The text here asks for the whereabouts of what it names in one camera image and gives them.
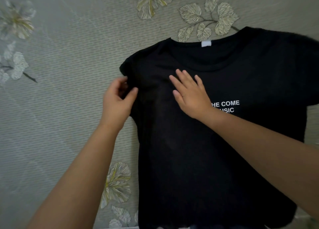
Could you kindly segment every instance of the gray fabric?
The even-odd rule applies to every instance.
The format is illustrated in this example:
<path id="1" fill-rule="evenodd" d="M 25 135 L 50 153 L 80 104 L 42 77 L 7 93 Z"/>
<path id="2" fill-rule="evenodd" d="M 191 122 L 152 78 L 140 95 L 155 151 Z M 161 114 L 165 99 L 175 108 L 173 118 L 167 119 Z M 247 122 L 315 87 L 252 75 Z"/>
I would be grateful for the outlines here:
<path id="1" fill-rule="evenodd" d="M 17 51 L 38 83 L 23 76 L 0 87 L 0 227 L 7 229 L 25 227 L 85 144 L 98 124 L 102 95 L 120 76 L 125 58 L 168 37 L 177 40 L 178 30 L 189 26 L 179 15 L 183 5 L 198 3 L 207 15 L 205 0 L 174 0 L 150 20 L 139 19 L 138 0 L 30 1 L 37 10 L 35 32 L 17 42 Z M 239 29 L 261 27 L 319 39 L 317 0 L 221 1 L 240 17 L 234 23 Z M 220 37 L 213 30 L 210 38 Z M 195 31 L 188 41 L 198 41 Z M 308 114 L 306 142 L 314 144 L 319 142 L 319 106 L 309 107 Z M 136 225 L 138 140 L 131 118 L 116 141 L 112 162 L 118 161 L 131 170 L 130 198 L 111 200 L 99 210 L 94 228 L 108 228 L 111 219 L 118 219 L 112 205 L 127 209 L 129 226 Z"/>

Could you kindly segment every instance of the right hand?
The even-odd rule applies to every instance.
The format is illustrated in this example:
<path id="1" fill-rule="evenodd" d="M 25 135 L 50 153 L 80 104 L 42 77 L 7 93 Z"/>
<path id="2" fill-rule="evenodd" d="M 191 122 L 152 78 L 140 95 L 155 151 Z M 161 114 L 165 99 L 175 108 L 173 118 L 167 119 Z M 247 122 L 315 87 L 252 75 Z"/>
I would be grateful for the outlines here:
<path id="1" fill-rule="evenodd" d="M 177 89 L 173 90 L 175 100 L 187 115 L 203 122 L 203 118 L 213 107 L 202 80 L 195 75 L 196 83 L 186 70 L 181 72 L 177 69 L 176 74 L 180 81 L 173 75 L 169 76 Z"/>

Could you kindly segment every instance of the t-shirt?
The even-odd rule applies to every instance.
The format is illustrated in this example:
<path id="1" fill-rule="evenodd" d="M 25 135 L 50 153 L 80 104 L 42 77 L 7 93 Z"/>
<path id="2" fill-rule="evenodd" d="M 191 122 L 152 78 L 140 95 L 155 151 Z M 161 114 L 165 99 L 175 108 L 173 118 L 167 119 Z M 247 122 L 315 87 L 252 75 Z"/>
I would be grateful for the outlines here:
<path id="1" fill-rule="evenodd" d="M 213 106 L 303 142 L 307 106 L 319 103 L 318 58 L 311 38 L 250 27 L 206 47 L 169 38 L 127 58 L 120 70 L 139 88 L 140 228 L 290 223 L 296 204 L 179 108 L 169 75 L 197 74 Z"/>

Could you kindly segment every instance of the crew neck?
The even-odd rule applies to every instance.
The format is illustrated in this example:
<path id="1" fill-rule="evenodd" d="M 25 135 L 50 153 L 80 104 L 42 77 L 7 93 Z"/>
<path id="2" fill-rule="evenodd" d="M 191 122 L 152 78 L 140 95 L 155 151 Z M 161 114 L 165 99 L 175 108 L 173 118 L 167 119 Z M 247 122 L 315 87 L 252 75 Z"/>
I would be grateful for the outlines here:
<path id="1" fill-rule="evenodd" d="M 255 28 L 244 27 L 231 36 L 212 40 L 212 45 L 207 47 L 202 47 L 201 42 L 181 43 L 171 38 L 166 40 L 166 45 L 171 56 L 183 67 L 209 72 L 233 62 L 255 32 Z"/>

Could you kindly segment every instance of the white label tag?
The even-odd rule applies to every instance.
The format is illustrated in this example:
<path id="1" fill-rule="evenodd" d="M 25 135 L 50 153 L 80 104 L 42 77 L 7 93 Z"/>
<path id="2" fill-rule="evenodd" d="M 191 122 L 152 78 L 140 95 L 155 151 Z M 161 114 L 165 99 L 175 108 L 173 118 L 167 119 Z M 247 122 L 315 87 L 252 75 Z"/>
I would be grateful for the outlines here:
<path id="1" fill-rule="evenodd" d="M 211 46 L 212 42 L 211 41 L 202 41 L 202 47 L 207 47 L 207 46 Z"/>

